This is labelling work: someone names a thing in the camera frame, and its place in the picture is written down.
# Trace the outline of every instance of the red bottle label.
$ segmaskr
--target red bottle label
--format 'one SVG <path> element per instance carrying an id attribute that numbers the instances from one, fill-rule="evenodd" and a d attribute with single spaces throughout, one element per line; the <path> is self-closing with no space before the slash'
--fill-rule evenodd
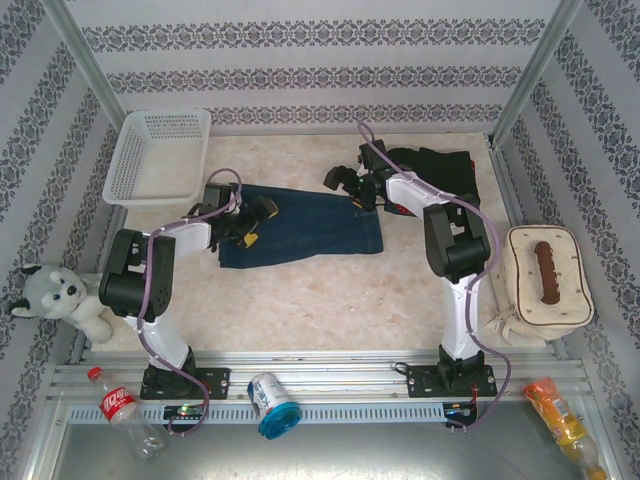
<path id="1" fill-rule="evenodd" d="M 111 418 L 118 413 L 122 407 L 130 403 L 135 403 L 135 400 L 129 393 L 129 390 L 124 387 L 119 387 L 104 396 L 100 404 L 100 410 L 102 410 L 104 416 L 107 417 L 107 420 L 111 421 Z"/>

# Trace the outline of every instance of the white plastic basket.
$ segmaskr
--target white plastic basket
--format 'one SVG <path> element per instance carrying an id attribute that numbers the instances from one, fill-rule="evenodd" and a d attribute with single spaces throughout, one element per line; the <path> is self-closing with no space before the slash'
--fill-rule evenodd
<path id="1" fill-rule="evenodd" d="M 200 192 L 211 114 L 147 110 L 127 116 L 102 197 L 115 205 L 194 202 Z"/>

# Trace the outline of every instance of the plastic bottle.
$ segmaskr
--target plastic bottle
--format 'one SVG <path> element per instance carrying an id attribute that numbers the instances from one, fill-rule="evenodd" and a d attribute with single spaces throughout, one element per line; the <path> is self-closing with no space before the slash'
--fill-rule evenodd
<path id="1" fill-rule="evenodd" d="M 162 427 L 154 427 L 136 412 L 138 404 L 131 393 L 100 367 L 89 370 L 88 376 L 98 392 L 100 410 L 125 439 L 133 458 L 147 464 L 162 456 L 169 446 L 168 432 Z"/>
<path id="2" fill-rule="evenodd" d="M 607 474 L 600 468 L 596 442 L 573 414 L 553 380 L 543 378 L 524 387 L 523 392 L 551 430 L 562 453 L 585 470 L 589 480 L 607 480 Z"/>

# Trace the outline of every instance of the dog ear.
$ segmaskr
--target dog ear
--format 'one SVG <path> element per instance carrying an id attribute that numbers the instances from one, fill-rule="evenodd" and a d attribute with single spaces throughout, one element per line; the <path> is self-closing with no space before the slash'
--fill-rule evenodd
<path id="1" fill-rule="evenodd" d="M 35 263 L 25 263 L 22 268 L 20 268 L 20 271 L 25 275 L 33 275 L 41 268 L 42 265 L 36 265 Z"/>
<path id="2" fill-rule="evenodd" d="M 9 313 L 16 317 L 36 317 L 37 315 L 31 311 L 31 304 L 26 298 L 21 298 L 17 302 L 9 305 Z"/>

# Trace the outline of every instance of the black mounting plate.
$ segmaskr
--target black mounting plate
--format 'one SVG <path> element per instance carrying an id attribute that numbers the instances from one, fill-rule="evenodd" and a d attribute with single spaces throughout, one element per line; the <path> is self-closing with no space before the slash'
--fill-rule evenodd
<path id="1" fill-rule="evenodd" d="M 196 378 L 205 384 L 211 400 L 226 400 L 229 393 L 230 373 L 231 370 L 228 368 L 197 368 Z M 140 388 L 140 398 L 142 400 L 203 400 L 204 395 L 202 390 L 195 388 L 193 394 L 177 399 L 143 384 Z"/>
<path id="2" fill-rule="evenodd" d="M 436 365 L 408 365 L 406 368 L 409 398 L 471 397 L 472 392 L 468 388 L 464 391 L 447 390 Z M 490 365 L 484 366 L 482 375 L 474 384 L 478 388 L 478 397 L 495 397 L 498 394 Z"/>

